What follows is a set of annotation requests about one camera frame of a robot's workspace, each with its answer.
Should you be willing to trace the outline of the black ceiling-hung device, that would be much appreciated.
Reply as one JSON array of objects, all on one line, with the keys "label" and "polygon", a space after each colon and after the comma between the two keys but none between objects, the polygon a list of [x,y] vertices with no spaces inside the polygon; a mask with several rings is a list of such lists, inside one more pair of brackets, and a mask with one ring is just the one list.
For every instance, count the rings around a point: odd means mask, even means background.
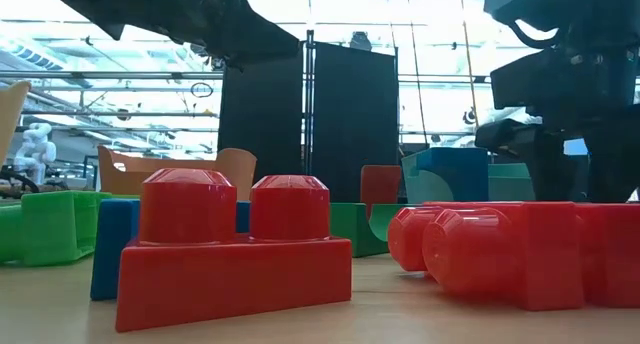
[{"label": "black ceiling-hung device", "polygon": [[368,33],[364,31],[354,31],[349,41],[349,47],[363,51],[371,51],[372,43],[368,38]]}]

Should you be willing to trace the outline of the red cube block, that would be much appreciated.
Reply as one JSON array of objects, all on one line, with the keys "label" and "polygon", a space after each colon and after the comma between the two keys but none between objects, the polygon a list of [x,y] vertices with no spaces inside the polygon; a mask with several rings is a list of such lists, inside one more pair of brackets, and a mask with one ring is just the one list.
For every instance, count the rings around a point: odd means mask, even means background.
[{"label": "red cube block", "polygon": [[374,204],[396,204],[402,179],[397,165],[364,165],[361,169],[360,201],[366,205],[367,218]]}]

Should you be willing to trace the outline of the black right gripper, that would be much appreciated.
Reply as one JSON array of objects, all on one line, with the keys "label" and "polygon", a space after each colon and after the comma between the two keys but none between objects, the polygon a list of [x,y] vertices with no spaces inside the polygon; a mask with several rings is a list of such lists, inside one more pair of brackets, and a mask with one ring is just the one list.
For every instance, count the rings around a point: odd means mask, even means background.
[{"label": "black right gripper", "polygon": [[[490,73],[494,108],[522,107],[540,124],[501,120],[482,125],[475,144],[504,152],[535,130],[561,138],[584,136],[589,151],[588,200],[626,202],[640,188],[640,104],[636,78],[640,48],[572,52],[544,49]],[[566,201],[563,141],[549,133],[534,139],[532,183],[538,201]]]}]

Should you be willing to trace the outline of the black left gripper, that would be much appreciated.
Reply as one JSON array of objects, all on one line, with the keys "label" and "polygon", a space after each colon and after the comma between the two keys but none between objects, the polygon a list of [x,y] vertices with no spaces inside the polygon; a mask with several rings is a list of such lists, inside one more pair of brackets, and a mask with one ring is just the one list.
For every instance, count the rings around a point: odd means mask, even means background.
[{"label": "black left gripper", "polygon": [[294,58],[300,41],[255,12],[248,0],[60,0],[110,37],[127,25],[172,41],[204,44],[231,67]]}]

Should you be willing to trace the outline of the grey horizontal metal rail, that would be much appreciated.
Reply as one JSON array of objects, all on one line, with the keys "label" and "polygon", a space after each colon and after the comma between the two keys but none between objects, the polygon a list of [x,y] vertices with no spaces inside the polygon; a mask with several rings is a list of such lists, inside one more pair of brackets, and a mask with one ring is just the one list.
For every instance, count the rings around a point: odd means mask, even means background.
[{"label": "grey horizontal metal rail", "polygon": [[[116,72],[116,71],[18,71],[0,70],[2,79],[86,79],[86,80],[107,80],[107,79],[134,79],[134,80],[156,80],[156,79],[222,79],[224,72]],[[469,81],[467,75],[447,74],[399,74],[401,82],[428,82],[428,83],[463,83]]]}]

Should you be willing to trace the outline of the red four-stud plastic brick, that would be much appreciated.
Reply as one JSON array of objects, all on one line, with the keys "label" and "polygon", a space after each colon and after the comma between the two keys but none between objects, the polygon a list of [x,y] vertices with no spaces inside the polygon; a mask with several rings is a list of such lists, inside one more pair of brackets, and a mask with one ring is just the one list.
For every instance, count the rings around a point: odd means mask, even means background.
[{"label": "red four-stud plastic brick", "polygon": [[640,308],[640,204],[430,202],[401,209],[387,237],[404,270],[460,299]]}]

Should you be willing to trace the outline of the white humanoid robot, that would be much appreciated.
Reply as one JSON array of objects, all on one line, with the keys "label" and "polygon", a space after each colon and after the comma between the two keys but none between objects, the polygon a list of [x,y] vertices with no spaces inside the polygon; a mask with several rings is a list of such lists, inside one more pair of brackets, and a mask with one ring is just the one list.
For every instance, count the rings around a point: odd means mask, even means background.
[{"label": "white humanoid robot", "polygon": [[26,172],[35,184],[42,184],[46,166],[56,160],[56,145],[50,142],[48,135],[52,127],[48,123],[32,123],[23,132],[21,147],[15,154],[15,171]]}]

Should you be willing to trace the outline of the green two-stud plastic brick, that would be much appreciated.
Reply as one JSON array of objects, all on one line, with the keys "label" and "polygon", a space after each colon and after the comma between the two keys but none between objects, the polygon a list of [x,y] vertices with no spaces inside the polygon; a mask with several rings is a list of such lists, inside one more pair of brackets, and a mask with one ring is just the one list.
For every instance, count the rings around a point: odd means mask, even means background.
[{"label": "green two-stud plastic brick", "polygon": [[92,254],[100,203],[110,193],[57,191],[26,194],[0,205],[0,265],[67,264]]}]

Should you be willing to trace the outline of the green notched block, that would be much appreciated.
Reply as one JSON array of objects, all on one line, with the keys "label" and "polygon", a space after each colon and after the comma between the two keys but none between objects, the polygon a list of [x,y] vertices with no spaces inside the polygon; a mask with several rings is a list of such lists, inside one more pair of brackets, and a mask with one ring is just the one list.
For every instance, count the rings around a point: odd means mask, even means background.
[{"label": "green notched block", "polygon": [[391,219],[406,204],[332,203],[330,232],[349,239],[354,258],[389,252],[387,231]]}]

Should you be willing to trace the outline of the teal plastic bin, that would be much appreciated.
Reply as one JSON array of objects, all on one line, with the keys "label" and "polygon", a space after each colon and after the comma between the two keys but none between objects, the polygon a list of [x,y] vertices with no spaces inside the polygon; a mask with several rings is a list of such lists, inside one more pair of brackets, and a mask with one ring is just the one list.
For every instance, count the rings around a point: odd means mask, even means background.
[{"label": "teal plastic bin", "polygon": [[[402,159],[407,201],[454,201],[447,183],[438,175],[417,168],[417,154]],[[491,164],[488,155],[488,201],[532,201],[535,194],[528,169],[523,163]]]}]

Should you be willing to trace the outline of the orange plastic bin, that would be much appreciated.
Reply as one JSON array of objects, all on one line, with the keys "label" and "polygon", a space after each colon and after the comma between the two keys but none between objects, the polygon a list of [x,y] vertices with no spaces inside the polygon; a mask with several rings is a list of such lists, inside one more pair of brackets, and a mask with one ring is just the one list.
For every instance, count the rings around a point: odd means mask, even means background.
[{"label": "orange plastic bin", "polygon": [[98,147],[101,191],[116,195],[140,195],[142,182],[160,169],[206,169],[222,173],[237,188],[237,200],[248,201],[257,158],[249,151],[226,148],[215,160],[135,158]]}]

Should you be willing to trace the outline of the red two-stud plastic brick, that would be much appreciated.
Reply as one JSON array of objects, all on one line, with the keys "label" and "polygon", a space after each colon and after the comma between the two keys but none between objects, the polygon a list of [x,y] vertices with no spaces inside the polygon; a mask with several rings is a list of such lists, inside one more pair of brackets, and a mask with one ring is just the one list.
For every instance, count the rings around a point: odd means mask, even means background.
[{"label": "red two-stud plastic brick", "polygon": [[246,233],[237,189],[217,171],[161,169],[142,189],[138,234],[121,252],[117,331],[350,300],[351,243],[331,235],[317,178],[259,180]]}]

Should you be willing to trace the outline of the yellow plastic bin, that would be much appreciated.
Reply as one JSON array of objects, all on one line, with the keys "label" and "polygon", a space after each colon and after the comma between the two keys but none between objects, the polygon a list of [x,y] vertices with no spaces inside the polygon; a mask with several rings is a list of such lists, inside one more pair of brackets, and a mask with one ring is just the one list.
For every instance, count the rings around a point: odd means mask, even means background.
[{"label": "yellow plastic bin", "polygon": [[0,169],[4,164],[20,113],[31,89],[28,81],[19,81],[0,88]]}]

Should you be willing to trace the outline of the small blue square block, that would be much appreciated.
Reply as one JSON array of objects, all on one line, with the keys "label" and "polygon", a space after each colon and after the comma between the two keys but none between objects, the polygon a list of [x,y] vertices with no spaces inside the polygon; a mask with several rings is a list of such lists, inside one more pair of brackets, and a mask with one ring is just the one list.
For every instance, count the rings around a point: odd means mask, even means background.
[{"label": "small blue square block", "polygon": [[417,154],[417,168],[441,177],[453,200],[488,201],[488,153],[482,148],[431,147]]}]

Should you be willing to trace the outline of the blue arch block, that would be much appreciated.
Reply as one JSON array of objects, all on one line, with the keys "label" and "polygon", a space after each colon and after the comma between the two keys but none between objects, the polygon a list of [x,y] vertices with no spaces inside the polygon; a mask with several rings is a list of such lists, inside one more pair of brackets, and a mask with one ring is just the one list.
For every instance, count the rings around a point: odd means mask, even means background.
[{"label": "blue arch block", "polygon": [[117,297],[121,252],[138,234],[139,207],[139,199],[115,198],[101,202],[90,289],[92,301]]}]

